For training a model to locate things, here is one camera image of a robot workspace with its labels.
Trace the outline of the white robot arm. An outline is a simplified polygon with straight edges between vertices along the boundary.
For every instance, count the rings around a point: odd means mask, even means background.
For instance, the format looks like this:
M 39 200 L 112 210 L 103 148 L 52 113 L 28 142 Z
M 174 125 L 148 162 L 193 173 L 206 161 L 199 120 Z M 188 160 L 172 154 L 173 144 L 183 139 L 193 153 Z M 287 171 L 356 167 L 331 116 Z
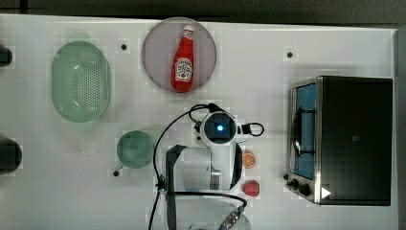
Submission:
M 178 196 L 221 196 L 239 182 L 242 149 L 238 144 L 252 134 L 251 125 L 224 110 L 211 111 L 197 128 L 202 145 L 176 145 L 165 161 L 167 220 L 177 229 Z

